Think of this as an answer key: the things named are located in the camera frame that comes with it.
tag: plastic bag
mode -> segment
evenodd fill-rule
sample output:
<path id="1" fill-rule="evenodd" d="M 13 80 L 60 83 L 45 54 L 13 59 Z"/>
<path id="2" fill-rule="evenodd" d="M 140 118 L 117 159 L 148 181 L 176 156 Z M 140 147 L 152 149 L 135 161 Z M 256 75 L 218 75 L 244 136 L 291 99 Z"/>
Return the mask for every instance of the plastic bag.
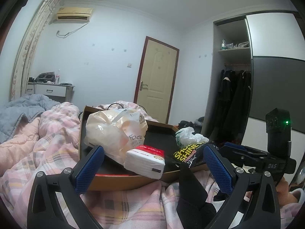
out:
<path id="1" fill-rule="evenodd" d="M 108 157 L 123 165 L 126 152 L 143 145 L 147 128 L 144 116 L 136 109 L 98 111 L 88 117 L 84 143 L 103 146 Z"/>
<path id="2" fill-rule="evenodd" d="M 226 44 L 226 49 L 233 49 L 234 48 L 234 44 Z"/>
<path id="3" fill-rule="evenodd" d="M 203 135 L 196 133 L 193 134 L 194 129 L 192 127 L 181 128 L 176 132 L 176 142 L 180 148 L 184 148 L 185 146 L 191 144 L 199 144 L 199 143 L 207 143 L 209 141 L 208 138 Z"/>

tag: blue gripper pad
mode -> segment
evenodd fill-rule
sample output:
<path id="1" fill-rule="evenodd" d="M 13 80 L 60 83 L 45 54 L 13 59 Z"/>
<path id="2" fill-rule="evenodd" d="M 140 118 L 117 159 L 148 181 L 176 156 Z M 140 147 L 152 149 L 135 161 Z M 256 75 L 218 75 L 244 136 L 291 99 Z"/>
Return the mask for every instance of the blue gripper pad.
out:
<path id="1" fill-rule="evenodd" d="M 247 149 L 242 146 L 242 145 L 236 145 L 236 144 L 233 144 L 233 143 L 230 143 L 230 142 L 226 142 L 225 143 L 225 146 L 229 146 L 229 147 L 232 147 L 232 148 L 236 148 L 236 149 L 239 149 L 239 150 L 243 150 L 243 151 L 246 151 Z"/>
<path id="2" fill-rule="evenodd" d="M 209 146 L 204 148 L 203 158 L 215 178 L 220 191 L 229 195 L 233 190 L 232 176 Z"/>
<path id="3" fill-rule="evenodd" d="M 83 168 L 75 177 L 75 191 L 83 194 L 89 188 L 95 174 L 104 161 L 105 153 L 103 147 L 98 147 L 96 151 L 87 160 Z"/>

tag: air conditioner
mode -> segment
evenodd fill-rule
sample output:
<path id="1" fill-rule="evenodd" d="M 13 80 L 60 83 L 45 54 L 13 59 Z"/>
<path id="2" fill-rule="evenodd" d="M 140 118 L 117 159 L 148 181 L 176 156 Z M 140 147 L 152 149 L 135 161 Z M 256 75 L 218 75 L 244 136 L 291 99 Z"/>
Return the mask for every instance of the air conditioner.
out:
<path id="1" fill-rule="evenodd" d="M 61 7 L 56 15 L 58 21 L 84 21 L 90 20 L 93 8 L 87 7 Z"/>

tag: cabinet drawer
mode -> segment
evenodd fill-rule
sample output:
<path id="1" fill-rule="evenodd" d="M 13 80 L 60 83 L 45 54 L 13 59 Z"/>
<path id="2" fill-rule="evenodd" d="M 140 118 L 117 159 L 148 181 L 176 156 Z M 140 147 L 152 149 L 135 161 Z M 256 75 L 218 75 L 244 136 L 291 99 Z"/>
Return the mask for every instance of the cabinet drawer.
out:
<path id="1" fill-rule="evenodd" d="M 65 97 L 66 96 L 66 87 L 37 84 L 35 92 L 36 92 L 36 94 Z"/>
<path id="2" fill-rule="evenodd" d="M 26 87 L 26 94 L 31 95 L 34 94 L 34 85 L 28 84 Z"/>

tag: cabinet top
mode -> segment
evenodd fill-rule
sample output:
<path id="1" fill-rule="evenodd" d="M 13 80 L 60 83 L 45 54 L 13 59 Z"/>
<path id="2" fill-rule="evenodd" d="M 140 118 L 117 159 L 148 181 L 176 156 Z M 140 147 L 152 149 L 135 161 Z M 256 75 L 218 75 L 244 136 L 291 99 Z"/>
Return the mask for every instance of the cabinet top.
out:
<path id="1" fill-rule="evenodd" d="M 35 84 L 38 85 L 50 85 L 50 86 L 63 86 L 63 87 L 75 87 L 74 85 L 65 85 L 65 84 L 47 84 L 47 83 L 40 83 L 40 82 L 35 82 Z"/>

